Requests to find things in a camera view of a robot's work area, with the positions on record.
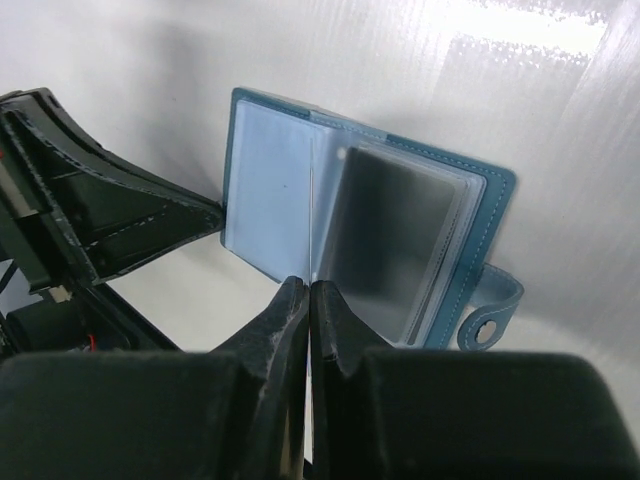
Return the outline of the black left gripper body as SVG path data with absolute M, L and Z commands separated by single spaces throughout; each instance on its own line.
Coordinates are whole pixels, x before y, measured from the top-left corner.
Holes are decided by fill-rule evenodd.
M 10 271 L 25 277 L 12 259 Z M 28 302 L 1 317 L 2 333 L 14 352 L 175 349 L 111 288 L 111 280 L 99 285 L 31 285 L 25 280 Z

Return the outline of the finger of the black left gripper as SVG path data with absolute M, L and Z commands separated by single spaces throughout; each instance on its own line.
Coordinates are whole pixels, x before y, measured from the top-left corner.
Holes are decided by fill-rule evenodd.
M 1 247 L 31 285 L 99 285 L 220 231 L 215 201 L 106 150 L 47 88 L 1 98 Z

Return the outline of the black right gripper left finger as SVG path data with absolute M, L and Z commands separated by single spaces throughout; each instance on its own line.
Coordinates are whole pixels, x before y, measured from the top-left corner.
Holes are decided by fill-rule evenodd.
M 299 479 L 308 289 L 208 353 L 28 353 L 1 367 L 5 479 Z

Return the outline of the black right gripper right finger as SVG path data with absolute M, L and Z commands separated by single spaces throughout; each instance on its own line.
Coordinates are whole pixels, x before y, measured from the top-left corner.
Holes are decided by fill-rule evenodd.
M 316 479 L 635 479 L 599 373 L 571 355 L 390 346 L 310 291 Z

